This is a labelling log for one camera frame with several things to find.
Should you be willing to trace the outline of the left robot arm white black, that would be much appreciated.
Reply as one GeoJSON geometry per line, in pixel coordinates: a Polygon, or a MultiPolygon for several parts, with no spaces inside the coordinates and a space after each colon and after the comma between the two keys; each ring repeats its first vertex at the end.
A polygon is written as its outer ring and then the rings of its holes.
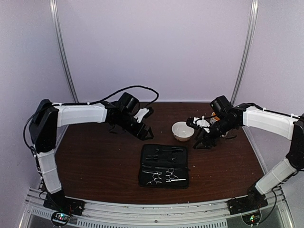
{"type": "Polygon", "coordinates": [[[49,202],[58,211],[64,211],[68,207],[68,200],[60,194],[63,189],[55,161],[57,129],[74,124],[108,123],[120,126],[139,140],[153,139],[151,127],[143,122],[153,113],[153,109],[144,107],[134,113],[138,103],[139,100],[127,92],[114,102],[63,104],[52,103],[48,99],[40,102],[29,124],[33,144],[30,149],[38,163],[47,192],[51,195],[49,202]]]}

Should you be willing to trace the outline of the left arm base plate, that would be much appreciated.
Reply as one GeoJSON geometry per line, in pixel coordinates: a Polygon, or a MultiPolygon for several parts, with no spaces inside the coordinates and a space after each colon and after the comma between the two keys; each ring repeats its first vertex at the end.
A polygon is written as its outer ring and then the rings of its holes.
{"type": "Polygon", "coordinates": [[[81,216],[85,208],[85,202],[65,197],[62,199],[53,199],[50,196],[47,196],[43,206],[48,209],[64,212],[68,215],[81,216]]]}

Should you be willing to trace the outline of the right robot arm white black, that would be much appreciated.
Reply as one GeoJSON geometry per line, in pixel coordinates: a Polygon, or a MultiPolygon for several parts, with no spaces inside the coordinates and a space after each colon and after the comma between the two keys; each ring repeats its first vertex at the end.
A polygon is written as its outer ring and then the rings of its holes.
{"type": "Polygon", "coordinates": [[[246,209],[254,209],[262,198],[290,177],[304,170],[304,117],[284,114],[262,108],[255,103],[233,105],[224,95],[209,104],[218,120],[211,117],[189,117],[187,126],[198,130],[194,149],[212,149],[217,140],[227,132],[240,127],[258,129],[290,142],[288,153],[263,177],[248,189],[243,204],[246,209]]]}

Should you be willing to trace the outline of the silver straight hair scissors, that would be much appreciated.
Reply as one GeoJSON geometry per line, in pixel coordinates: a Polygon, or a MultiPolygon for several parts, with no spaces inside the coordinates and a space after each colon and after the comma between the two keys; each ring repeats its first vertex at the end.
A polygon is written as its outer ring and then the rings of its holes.
{"type": "Polygon", "coordinates": [[[169,168],[165,172],[165,177],[166,177],[166,182],[175,182],[175,181],[185,181],[186,179],[179,178],[178,176],[175,175],[175,169],[174,168],[169,168]]]}

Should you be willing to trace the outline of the black hair clip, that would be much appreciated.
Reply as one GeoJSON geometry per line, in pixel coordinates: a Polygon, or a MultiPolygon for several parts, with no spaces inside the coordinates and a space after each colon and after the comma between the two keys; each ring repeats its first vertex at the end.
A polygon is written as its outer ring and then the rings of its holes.
{"type": "Polygon", "coordinates": [[[157,160],[157,161],[168,161],[168,162],[175,162],[176,157],[171,157],[171,156],[159,156],[159,155],[148,155],[145,158],[146,160],[157,160]]]}
{"type": "Polygon", "coordinates": [[[172,147],[172,148],[169,148],[169,149],[164,149],[164,148],[156,148],[155,152],[156,153],[162,153],[162,152],[183,152],[184,149],[183,148],[177,148],[177,147],[172,147]]]}

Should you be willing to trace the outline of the silver thinning scissors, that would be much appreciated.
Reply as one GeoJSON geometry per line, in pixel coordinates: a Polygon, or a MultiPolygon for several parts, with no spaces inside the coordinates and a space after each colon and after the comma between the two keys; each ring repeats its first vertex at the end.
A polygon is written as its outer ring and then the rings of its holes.
{"type": "Polygon", "coordinates": [[[152,175],[151,180],[146,183],[147,185],[162,184],[162,173],[161,172],[159,172],[159,171],[147,171],[147,170],[143,170],[142,173],[151,174],[152,175]]]}

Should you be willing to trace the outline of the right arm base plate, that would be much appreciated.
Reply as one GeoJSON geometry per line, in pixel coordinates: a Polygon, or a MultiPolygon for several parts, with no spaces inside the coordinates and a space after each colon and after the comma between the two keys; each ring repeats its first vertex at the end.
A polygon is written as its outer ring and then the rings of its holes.
{"type": "Polygon", "coordinates": [[[245,196],[241,198],[231,198],[227,201],[227,204],[230,215],[235,215],[266,207],[268,205],[268,202],[266,199],[261,199],[258,202],[253,202],[248,199],[248,196],[245,196]]]}

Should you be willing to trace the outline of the black tool case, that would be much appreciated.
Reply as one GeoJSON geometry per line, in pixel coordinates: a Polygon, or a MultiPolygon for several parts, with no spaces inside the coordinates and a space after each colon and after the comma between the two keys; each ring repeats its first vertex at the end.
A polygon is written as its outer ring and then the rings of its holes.
{"type": "Polygon", "coordinates": [[[140,169],[138,175],[138,184],[141,187],[146,188],[164,188],[164,189],[186,189],[189,187],[189,168],[188,168],[188,149],[184,146],[177,145],[161,145],[161,144],[145,144],[141,150],[140,169]],[[183,152],[162,152],[156,153],[156,148],[183,148],[183,152]],[[159,156],[171,156],[176,157],[175,162],[170,161],[157,161],[157,160],[146,160],[148,155],[159,155],[159,156]],[[186,179],[185,181],[166,182],[165,172],[169,168],[175,169],[175,175],[179,178],[186,179]],[[151,174],[142,173],[143,170],[147,171],[159,171],[162,173],[162,184],[147,185],[146,183],[151,180],[151,174]]]}

